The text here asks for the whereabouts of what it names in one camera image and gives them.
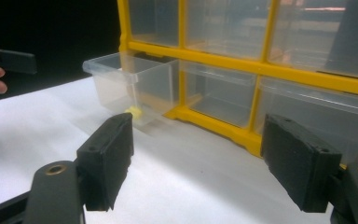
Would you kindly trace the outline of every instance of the black handheld device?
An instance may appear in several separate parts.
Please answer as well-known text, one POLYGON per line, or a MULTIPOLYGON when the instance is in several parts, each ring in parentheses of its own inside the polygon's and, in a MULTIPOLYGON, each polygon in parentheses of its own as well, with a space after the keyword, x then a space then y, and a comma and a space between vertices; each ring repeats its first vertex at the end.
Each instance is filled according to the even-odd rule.
POLYGON ((0 49, 0 67, 6 71, 35 74, 36 60, 33 54, 0 49))

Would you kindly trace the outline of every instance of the white tabletop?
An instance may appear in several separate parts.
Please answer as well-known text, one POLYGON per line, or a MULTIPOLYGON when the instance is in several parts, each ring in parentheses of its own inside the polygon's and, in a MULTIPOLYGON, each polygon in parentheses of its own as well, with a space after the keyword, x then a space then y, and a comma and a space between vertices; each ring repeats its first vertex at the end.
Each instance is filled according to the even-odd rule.
MULTIPOLYGON (((108 118, 92 78, 0 101, 0 203, 34 172, 76 150, 108 118)), ((87 223, 330 223, 300 212, 267 165, 195 125, 165 118, 133 129, 135 155, 115 210, 87 223)))

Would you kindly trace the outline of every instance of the black background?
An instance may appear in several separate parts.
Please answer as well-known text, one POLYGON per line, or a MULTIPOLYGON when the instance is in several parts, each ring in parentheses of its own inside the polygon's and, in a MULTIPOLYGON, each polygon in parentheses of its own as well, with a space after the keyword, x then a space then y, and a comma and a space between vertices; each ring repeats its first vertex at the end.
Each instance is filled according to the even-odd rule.
POLYGON ((115 0, 0 0, 0 49, 33 53, 38 70, 7 72, 0 99, 89 77, 82 63, 117 52, 119 34, 115 0))

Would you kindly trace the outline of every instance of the clear plastic bin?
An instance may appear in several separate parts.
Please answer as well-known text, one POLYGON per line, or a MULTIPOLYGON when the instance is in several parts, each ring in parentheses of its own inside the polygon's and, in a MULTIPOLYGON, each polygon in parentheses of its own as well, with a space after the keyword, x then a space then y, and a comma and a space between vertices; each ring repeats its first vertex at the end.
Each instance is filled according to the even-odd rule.
POLYGON ((178 0, 129 0, 132 38, 177 47, 178 0))
POLYGON ((187 1, 186 47, 236 58, 261 55, 269 0, 187 1))
POLYGON ((215 119, 245 127, 255 91, 255 75, 200 63, 182 62, 186 104, 215 119))
POLYGON ((178 62, 154 62, 125 53, 85 61, 102 105, 115 114, 131 112, 144 125, 178 104, 178 62))
POLYGON ((269 60, 358 77, 358 1, 281 1, 269 60))
POLYGON ((342 162, 358 161, 358 95, 326 91, 263 77, 255 131, 262 133, 267 113, 305 126, 342 152, 342 162))

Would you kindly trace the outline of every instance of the yellow storage cabinet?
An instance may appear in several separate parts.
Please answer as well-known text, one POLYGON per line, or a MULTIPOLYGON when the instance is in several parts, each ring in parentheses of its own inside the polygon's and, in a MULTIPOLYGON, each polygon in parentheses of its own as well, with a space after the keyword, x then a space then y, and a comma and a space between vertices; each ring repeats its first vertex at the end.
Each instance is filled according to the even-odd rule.
POLYGON ((358 1, 117 3, 121 53, 179 62, 166 117, 260 156, 264 116, 276 113, 358 161, 358 1))

